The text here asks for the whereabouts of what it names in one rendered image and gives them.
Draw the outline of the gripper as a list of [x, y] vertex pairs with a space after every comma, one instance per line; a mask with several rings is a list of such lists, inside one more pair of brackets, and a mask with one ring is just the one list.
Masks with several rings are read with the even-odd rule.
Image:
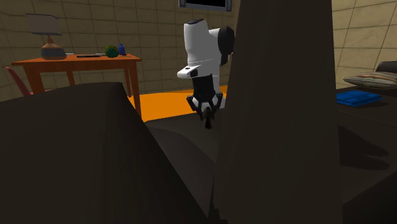
[[[211, 120], [214, 119], [214, 114], [220, 108], [223, 99], [223, 93], [220, 92], [215, 95], [214, 83], [212, 74], [208, 76], [196, 77], [192, 79], [193, 82], [193, 96], [186, 98], [191, 109], [199, 115], [206, 129], [211, 129]], [[216, 96], [216, 104], [213, 103], [213, 97]], [[209, 107], [202, 110], [202, 103], [208, 102]]]

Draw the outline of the orange rug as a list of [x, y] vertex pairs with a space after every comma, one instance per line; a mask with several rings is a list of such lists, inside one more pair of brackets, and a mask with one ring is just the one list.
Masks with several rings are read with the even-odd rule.
[[193, 113], [186, 98], [193, 89], [141, 94], [141, 118], [144, 122]]

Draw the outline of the dark brown bed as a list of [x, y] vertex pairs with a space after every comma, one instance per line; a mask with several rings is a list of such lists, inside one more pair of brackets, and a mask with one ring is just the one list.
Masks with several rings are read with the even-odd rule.
[[[397, 89], [373, 89], [381, 101], [337, 106], [343, 224], [397, 224]], [[206, 216], [214, 217], [212, 184], [221, 115], [211, 130], [195, 114], [146, 126]]]

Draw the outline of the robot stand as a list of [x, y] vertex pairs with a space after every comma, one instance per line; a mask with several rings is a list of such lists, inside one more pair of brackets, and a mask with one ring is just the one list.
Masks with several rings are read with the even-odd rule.
[[331, 0], [241, 0], [214, 205], [228, 224], [342, 224]]

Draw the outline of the grey framed window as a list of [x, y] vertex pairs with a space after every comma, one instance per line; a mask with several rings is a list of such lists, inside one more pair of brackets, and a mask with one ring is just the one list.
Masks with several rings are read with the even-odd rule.
[[180, 8], [212, 10], [212, 11], [231, 11], [232, 0], [178, 0]]

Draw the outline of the green round plant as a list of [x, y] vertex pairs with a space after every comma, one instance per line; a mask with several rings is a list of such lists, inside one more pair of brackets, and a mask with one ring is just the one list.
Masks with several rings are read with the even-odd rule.
[[115, 58], [119, 56], [119, 50], [117, 47], [109, 45], [104, 48], [104, 53], [109, 58]]

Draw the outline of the orange wooden desk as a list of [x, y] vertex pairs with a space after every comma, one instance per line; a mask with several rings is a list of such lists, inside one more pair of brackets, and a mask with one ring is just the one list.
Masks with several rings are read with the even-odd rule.
[[139, 82], [137, 77], [137, 63], [141, 59], [126, 54], [115, 58], [103, 57], [78, 57], [77, 55], [68, 55], [62, 60], [45, 60], [43, 58], [21, 60], [12, 62], [13, 66], [22, 66], [26, 73], [32, 91], [36, 93], [44, 92], [44, 86], [41, 79], [41, 73], [65, 72], [70, 85], [74, 85], [74, 71], [95, 71], [109, 69], [123, 69], [127, 85], [127, 95], [133, 97], [134, 107], [137, 113], [141, 114], [141, 103], [139, 93]]

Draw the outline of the dark brown block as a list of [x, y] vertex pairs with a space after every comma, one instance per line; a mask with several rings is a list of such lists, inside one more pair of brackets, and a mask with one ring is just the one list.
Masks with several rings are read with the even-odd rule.
[[0, 102], [0, 224], [208, 224], [121, 83]]

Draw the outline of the blue folded cloth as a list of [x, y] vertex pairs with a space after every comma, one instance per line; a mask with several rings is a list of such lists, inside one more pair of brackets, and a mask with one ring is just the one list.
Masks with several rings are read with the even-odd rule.
[[351, 90], [336, 94], [336, 103], [351, 107], [358, 107], [381, 100], [382, 97], [379, 94], [359, 90]]

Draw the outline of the table lamp with grey shade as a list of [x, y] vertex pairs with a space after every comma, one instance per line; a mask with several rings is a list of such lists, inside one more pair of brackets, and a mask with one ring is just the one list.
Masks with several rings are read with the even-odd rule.
[[46, 36], [46, 44], [41, 47], [41, 57], [45, 60], [62, 60], [67, 57], [65, 50], [54, 43], [52, 36], [61, 36], [62, 30], [57, 17], [48, 14], [26, 13], [32, 34]]

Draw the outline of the striped grey pillow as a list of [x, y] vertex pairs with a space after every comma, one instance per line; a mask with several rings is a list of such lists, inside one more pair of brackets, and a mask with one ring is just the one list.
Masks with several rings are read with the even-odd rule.
[[395, 73], [358, 73], [353, 76], [347, 76], [343, 80], [347, 83], [365, 88], [397, 89], [397, 74]]

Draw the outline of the dark rounded cushion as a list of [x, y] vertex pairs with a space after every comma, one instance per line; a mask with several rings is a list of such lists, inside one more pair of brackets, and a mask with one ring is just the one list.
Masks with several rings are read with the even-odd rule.
[[380, 62], [375, 71], [397, 74], [397, 61]]

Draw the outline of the red chair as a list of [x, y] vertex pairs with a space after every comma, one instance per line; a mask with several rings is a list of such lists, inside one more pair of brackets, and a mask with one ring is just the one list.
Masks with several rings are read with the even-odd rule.
[[29, 84], [31, 85], [32, 88], [32, 92], [28, 90], [25, 83], [12, 68], [6, 66], [5, 69], [10, 74], [11, 78], [13, 79], [13, 81], [15, 82], [15, 84], [17, 85], [18, 89], [21, 91], [23, 96], [28, 96], [28, 95], [33, 95], [48, 91], [44, 89], [40, 72], [37, 69], [34, 69], [33, 67], [24, 67]]

